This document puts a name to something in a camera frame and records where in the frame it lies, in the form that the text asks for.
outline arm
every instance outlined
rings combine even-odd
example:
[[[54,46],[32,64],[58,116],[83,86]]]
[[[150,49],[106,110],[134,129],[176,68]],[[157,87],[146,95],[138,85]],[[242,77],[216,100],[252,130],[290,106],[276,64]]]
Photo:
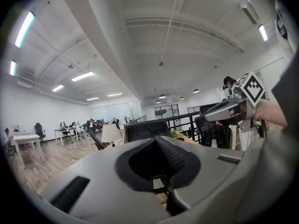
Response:
[[[254,119],[263,119],[283,127],[288,126],[279,104],[264,99],[258,102]]]

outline lamp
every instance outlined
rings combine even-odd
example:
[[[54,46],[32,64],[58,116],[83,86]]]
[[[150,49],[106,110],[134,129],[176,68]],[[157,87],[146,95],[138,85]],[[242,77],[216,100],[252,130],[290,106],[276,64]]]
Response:
[[[113,142],[119,140],[120,138],[122,138],[121,132],[116,127],[116,124],[103,125],[103,142],[112,142],[112,147],[114,147],[115,144]]]

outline white ceiling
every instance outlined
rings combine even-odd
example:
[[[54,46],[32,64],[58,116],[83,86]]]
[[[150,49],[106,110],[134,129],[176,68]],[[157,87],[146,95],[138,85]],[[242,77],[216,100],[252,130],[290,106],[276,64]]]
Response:
[[[200,80],[212,76],[215,66],[264,42],[258,32],[260,24],[266,26],[269,37],[274,36],[273,0],[250,2],[260,18],[257,25],[240,9],[239,0],[122,0],[145,105],[154,104],[161,93],[174,101],[189,98],[194,84],[200,89]],[[18,51],[20,76],[48,92],[63,84],[59,94],[74,100],[95,96],[105,100],[107,94],[119,92],[132,95],[86,37],[64,0],[35,0],[30,9],[36,18]],[[71,81],[90,70],[96,75]]]

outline wooden floor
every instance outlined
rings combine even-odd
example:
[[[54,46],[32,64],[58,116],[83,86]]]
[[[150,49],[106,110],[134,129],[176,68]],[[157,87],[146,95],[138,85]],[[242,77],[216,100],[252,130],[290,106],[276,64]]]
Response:
[[[101,133],[96,136],[101,140]],[[17,153],[7,157],[16,177],[32,191],[38,191],[60,171],[88,154],[98,151],[90,136],[83,140],[75,140],[73,143],[70,138],[65,138],[64,146],[61,145],[60,140],[58,140],[58,145],[55,140],[41,145],[45,162],[39,158],[37,148],[33,150],[30,146],[25,148],[24,145],[20,145],[20,151],[25,162],[25,169]]]

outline fluorescent ceiling light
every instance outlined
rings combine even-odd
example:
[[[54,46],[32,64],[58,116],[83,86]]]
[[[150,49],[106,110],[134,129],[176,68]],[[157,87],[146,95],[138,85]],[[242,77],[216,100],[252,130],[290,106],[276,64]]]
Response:
[[[23,22],[23,24],[21,25],[21,28],[19,30],[19,33],[17,35],[17,38],[14,42],[14,44],[17,46],[17,47],[21,47],[21,43],[22,43],[22,40],[31,24],[31,22],[33,21],[34,19],[34,16],[31,12],[29,12]]]
[[[15,69],[17,67],[17,64],[14,61],[10,62],[10,71],[9,73],[14,76],[15,75]]]
[[[90,99],[87,99],[87,100],[93,100],[93,99],[98,99],[99,97],[95,97],[95,98],[90,98]]]
[[[81,76],[73,78],[72,81],[81,80],[83,78],[86,78],[86,77],[89,77],[89,76],[92,76],[92,75],[94,75],[92,72],[88,72],[88,73],[85,73],[85,74],[83,74]]]
[[[115,96],[115,95],[122,95],[122,93],[113,94],[113,95],[107,95],[107,96],[110,97],[110,96]]]
[[[262,36],[263,36],[263,40],[266,41],[268,40],[268,35],[267,35],[267,32],[266,32],[266,29],[263,25],[259,26],[258,29],[260,30]]]
[[[60,90],[62,87],[64,87],[63,85],[59,85],[58,87],[56,87],[55,89],[53,89],[52,91],[56,92],[58,90]]]

